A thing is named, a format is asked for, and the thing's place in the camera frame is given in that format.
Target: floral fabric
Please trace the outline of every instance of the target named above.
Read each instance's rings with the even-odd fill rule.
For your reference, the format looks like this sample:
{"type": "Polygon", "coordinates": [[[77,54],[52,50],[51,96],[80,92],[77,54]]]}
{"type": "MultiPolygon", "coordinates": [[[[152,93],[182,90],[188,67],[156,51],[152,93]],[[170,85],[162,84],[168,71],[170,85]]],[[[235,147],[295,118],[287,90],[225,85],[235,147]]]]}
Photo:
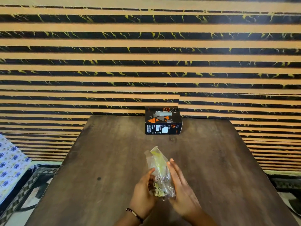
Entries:
{"type": "Polygon", "coordinates": [[[0,203],[29,167],[30,158],[0,134],[0,203]]]}

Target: bracelet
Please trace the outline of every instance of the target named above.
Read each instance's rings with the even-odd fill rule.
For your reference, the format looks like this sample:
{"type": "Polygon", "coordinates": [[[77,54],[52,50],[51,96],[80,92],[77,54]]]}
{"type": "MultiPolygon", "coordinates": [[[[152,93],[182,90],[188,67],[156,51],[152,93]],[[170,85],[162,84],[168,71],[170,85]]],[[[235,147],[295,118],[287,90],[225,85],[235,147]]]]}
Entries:
{"type": "Polygon", "coordinates": [[[141,222],[141,224],[143,224],[143,221],[144,221],[144,220],[143,220],[140,216],[138,216],[137,213],[135,213],[135,212],[134,212],[133,210],[131,210],[130,208],[127,208],[126,211],[130,211],[132,214],[134,214],[134,216],[138,218],[138,220],[141,222]]]}

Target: gray triangle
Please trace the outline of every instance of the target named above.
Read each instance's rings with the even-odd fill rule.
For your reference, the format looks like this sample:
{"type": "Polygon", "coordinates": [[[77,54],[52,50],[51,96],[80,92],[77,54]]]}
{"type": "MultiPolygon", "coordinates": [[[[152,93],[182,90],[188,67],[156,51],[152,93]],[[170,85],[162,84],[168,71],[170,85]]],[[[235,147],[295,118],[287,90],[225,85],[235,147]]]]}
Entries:
{"type": "Polygon", "coordinates": [[[159,119],[160,121],[165,121],[164,120],[164,116],[158,116],[158,117],[156,117],[157,119],[159,119]]]}

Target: box top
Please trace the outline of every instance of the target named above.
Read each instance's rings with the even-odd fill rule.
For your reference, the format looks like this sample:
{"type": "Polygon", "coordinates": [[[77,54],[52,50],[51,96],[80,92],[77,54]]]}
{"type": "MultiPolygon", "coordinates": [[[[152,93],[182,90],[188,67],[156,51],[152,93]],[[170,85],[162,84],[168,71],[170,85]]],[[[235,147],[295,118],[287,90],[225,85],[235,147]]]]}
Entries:
{"type": "Polygon", "coordinates": [[[182,123],[182,118],[177,106],[162,107],[151,106],[145,107],[146,123],[182,123]]]}

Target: plastic bag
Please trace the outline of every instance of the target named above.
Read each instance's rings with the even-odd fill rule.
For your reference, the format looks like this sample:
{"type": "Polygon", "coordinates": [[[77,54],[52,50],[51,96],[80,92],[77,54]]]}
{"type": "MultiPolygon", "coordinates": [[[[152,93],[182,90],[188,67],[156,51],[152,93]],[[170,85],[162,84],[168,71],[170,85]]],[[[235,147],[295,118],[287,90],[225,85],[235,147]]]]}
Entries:
{"type": "Polygon", "coordinates": [[[158,146],[155,146],[151,151],[144,152],[148,168],[155,168],[153,175],[155,178],[153,194],[155,196],[165,198],[175,197],[175,188],[172,185],[170,171],[167,167],[167,158],[160,152],[158,146]]]}

